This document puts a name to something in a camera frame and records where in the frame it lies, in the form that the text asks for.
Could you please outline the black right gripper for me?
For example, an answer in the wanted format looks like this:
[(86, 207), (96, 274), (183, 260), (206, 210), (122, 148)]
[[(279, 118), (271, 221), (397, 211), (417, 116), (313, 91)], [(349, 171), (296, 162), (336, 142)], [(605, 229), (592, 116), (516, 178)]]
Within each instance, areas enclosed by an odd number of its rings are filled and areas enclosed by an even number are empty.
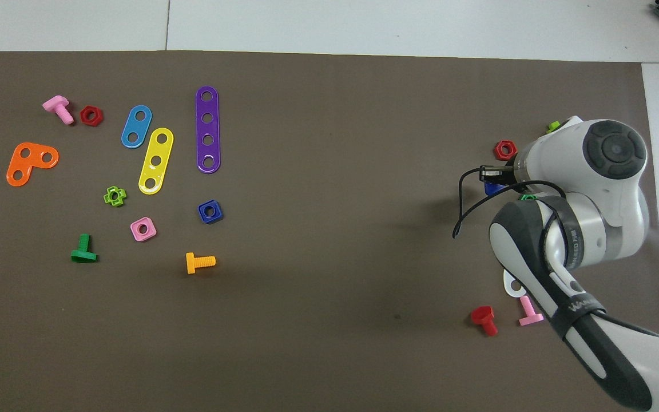
[(518, 182), (513, 166), (480, 166), (479, 180), (492, 184), (515, 184)]

